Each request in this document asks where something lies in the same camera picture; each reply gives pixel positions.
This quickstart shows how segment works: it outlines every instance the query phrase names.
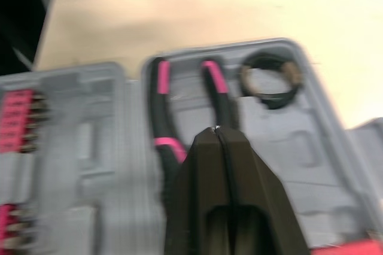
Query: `tool compartment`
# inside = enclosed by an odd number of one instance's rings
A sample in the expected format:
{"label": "tool compartment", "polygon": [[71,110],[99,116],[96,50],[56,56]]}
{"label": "tool compartment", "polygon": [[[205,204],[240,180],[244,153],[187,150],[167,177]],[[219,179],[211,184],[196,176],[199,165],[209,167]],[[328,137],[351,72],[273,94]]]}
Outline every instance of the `tool compartment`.
{"label": "tool compartment", "polygon": [[34,130],[36,150],[0,154],[0,203],[21,213],[7,215],[12,220],[4,224],[27,223],[7,233],[18,239],[11,248],[0,238],[2,255],[125,254],[121,213],[129,207],[120,193],[129,83],[123,74],[104,63],[0,78],[2,119],[11,92],[39,92],[48,106],[47,120]]}
{"label": "tool compartment", "polygon": [[[242,96],[240,67],[255,51],[276,54],[298,65],[303,87],[290,105],[268,110],[257,98]],[[200,74],[201,60],[220,59],[230,94],[237,103],[240,130],[283,182],[311,248],[365,239],[371,229],[381,233],[378,193],[367,174],[367,165],[357,157],[312,68],[295,43],[285,39],[245,42],[157,56],[171,63],[169,104],[180,138],[189,146],[197,133],[214,124],[214,112]],[[151,61],[148,60],[142,72],[143,96],[147,94]],[[251,76],[264,92],[288,89],[273,72],[257,69]],[[148,123],[147,130],[147,148],[153,148]],[[147,164],[153,165],[151,161],[155,158],[154,152]]]}

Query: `bit set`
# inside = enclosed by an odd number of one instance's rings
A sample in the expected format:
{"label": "bit set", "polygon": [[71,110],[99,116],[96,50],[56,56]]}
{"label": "bit set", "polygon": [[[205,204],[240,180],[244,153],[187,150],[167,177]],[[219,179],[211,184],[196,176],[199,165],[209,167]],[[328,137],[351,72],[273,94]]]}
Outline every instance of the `bit set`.
{"label": "bit set", "polygon": [[47,118],[43,94],[34,90],[7,92],[0,118],[0,255],[18,253],[27,243],[23,235],[30,220],[21,205],[28,203],[37,149],[35,132]]}

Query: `table surface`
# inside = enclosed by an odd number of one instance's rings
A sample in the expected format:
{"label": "table surface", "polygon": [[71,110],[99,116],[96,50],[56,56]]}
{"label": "table surface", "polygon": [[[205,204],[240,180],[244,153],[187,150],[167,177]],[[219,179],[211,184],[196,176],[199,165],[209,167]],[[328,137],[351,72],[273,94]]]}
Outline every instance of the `table surface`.
{"label": "table surface", "polygon": [[287,37],[306,51],[341,122],[383,116],[382,0],[52,0],[37,69]]}

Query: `gray plastic tool case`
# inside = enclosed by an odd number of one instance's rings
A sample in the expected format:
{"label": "gray plastic tool case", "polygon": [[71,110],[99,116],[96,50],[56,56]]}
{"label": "gray plastic tool case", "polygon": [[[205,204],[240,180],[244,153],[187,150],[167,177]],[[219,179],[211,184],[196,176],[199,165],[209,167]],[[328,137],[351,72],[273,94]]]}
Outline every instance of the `gray plastic tool case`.
{"label": "gray plastic tool case", "polygon": [[[299,65],[305,82],[291,105],[267,110],[257,99],[241,97],[238,70],[256,50]],[[245,42],[161,56],[172,64],[171,108],[189,144],[213,123],[199,61],[224,59],[241,130],[284,183],[310,247],[365,238],[367,230],[383,232],[381,193],[369,165],[342,130],[295,43]],[[13,190],[23,194],[37,218],[29,230],[32,254],[163,253],[162,172],[146,111],[147,66],[140,81],[123,74],[118,65],[102,63],[0,78],[0,95],[36,89],[47,95],[50,107],[50,119],[38,131],[34,166],[19,165],[17,171],[29,174],[32,188],[25,180]],[[254,70],[253,76],[265,92],[287,88],[272,72]],[[20,178],[17,172],[14,178]]]}

